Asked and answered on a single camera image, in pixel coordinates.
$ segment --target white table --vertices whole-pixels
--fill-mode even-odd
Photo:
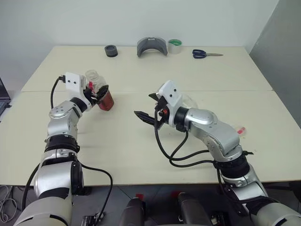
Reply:
[[[248,161],[261,181],[301,179],[301,131],[273,91],[184,92],[199,108],[210,109],[220,120],[247,129],[241,139],[245,150],[254,152]],[[187,169],[171,166],[160,152],[154,129],[133,113],[154,111],[148,92],[112,92],[115,105],[109,112],[97,106],[85,112],[78,128],[79,160],[88,166],[109,171],[114,184],[213,183],[216,171],[211,164]],[[0,184],[25,185],[45,148],[50,92],[23,92],[0,123]],[[68,99],[66,92],[55,93],[55,104]],[[184,134],[165,125],[160,138],[169,153]],[[190,136],[179,151],[183,156],[205,149]],[[204,156],[193,159],[211,159]],[[87,186],[107,185],[107,177],[84,170]]]
[[[89,69],[103,75],[111,91],[156,91],[173,79],[182,91],[272,90],[243,47],[197,47],[208,53],[222,53],[194,59],[194,47],[180,54],[145,52],[137,57],[136,47],[117,47],[118,56],[109,58],[104,47],[54,47],[22,91],[50,91],[65,72],[85,74]],[[56,90],[65,90],[58,84]]]

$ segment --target scissor blade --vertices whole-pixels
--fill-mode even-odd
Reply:
[[[219,54],[219,53],[206,53],[207,57],[220,57],[223,56],[224,54]]]

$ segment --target black floor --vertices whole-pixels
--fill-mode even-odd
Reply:
[[[265,187],[269,196],[300,212],[301,206],[294,193],[289,190],[279,190],[275,186],[288,187],[288,183],[273,183],[265,185]],[[3,196],[3,191],[0,189],[0,199]],[[107,191],[108,187],[93,187],[92,193],[89,196],[75,196],[73,200],[72,226],[80,226],[82,216],[98,212],[102,207]],[[248,217],[239,217],[234,212],[225,197],[218,194],[217,185],[114,186],[105,209],[105,218],[100,225],[117,226],[123,209],[136,194],[142,194],[143,200],[147,203],[148,218],[145,222],[146,226],[178,223],[176,195],[179,192],[188,192],[198,198],[208,214],[215,210],[228,212],[233,226],[253,225]],[[18,207],[20,208],[22,191],[15,187],[13,197],[18,202]],[[35,199],[33,190],[30,190],[28,203]],[[5,212],[8,214],[13,213],[13,205],[10,203],[6,204]],[[0,222],[0,226],[12,226],[16,218],[17,216],[6,224]]]

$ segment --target clear plastic container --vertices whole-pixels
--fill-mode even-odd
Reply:
[[[102,86],[107,85],[103,76],[99,75],[95,70],[89,70],[86,72],[86,78],[88,81],[87,87],[92,90],[92,93],[96,96],[97,92]],[[100,109],[104,111],[110,110],[114,105],[114,101],[110,91],[108,90],[107,93],[103,96],[103,98],[98,103]]]

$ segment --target tape roll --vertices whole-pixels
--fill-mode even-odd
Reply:
[[[181,52],[182,42],[178,39],[171,39],[168,41],[168,52],[171,54],[178,54]]]

